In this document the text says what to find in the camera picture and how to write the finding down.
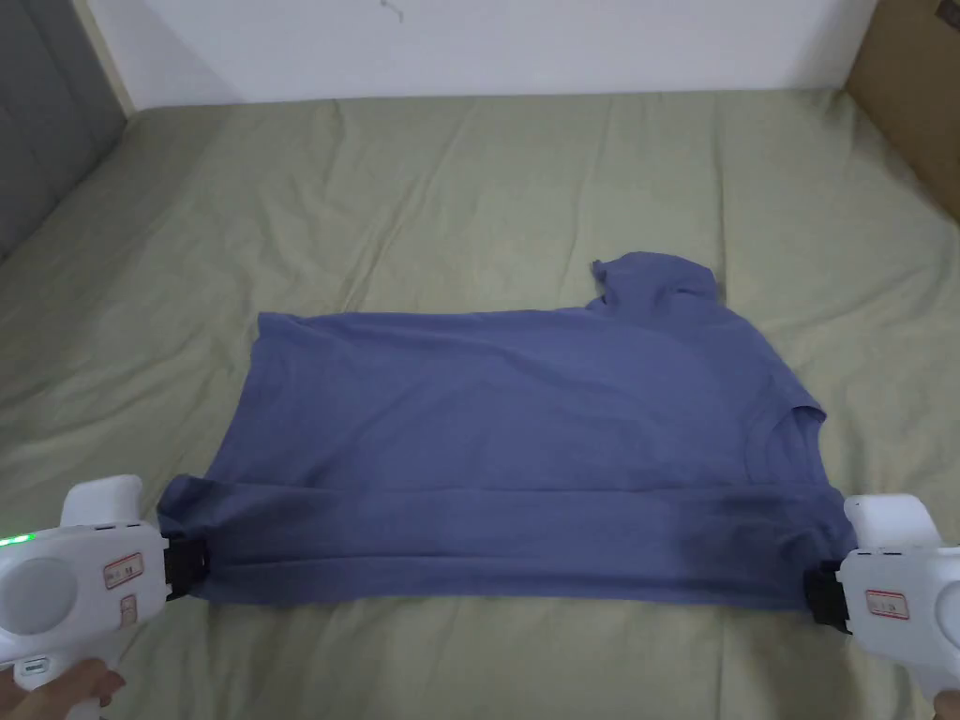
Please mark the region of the person's left hand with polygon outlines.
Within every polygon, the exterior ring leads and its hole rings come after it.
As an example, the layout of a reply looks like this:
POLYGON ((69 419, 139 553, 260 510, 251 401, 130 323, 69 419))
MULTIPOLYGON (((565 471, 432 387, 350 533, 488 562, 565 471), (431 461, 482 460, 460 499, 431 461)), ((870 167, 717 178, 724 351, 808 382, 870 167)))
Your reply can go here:
POLYGON ((97 708, 112 704, 126 680, 101 659, 83 659, 62 676, 27 691, 14 679, 13 670, 1 672, 2 719, 66 719, 78 704, 93 699, 97 708))

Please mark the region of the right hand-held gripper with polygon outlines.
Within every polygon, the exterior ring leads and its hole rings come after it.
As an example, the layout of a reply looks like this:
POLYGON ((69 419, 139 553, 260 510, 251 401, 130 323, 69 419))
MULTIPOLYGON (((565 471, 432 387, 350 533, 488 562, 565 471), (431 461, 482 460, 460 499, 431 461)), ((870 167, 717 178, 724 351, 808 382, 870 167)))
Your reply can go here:
POLYGON ((807 571, 814 622, 907 670, 926 699, 959 688, 959 548, 909 494, 856 495, 844 511, 857 546, 807 571))

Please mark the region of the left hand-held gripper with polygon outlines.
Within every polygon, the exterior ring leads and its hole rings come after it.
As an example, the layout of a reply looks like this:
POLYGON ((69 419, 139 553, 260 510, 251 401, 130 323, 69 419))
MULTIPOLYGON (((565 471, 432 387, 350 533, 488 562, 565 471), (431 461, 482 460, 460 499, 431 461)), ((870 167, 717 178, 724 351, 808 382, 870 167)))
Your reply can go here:
POLYGON ((141 515, 142 480, 115 475, 72 487, 55 527, 1 542, 2 707, 92 661, 91 686, 66 711, 102 711, 134 628, 209 572, 202 539, 141 515))

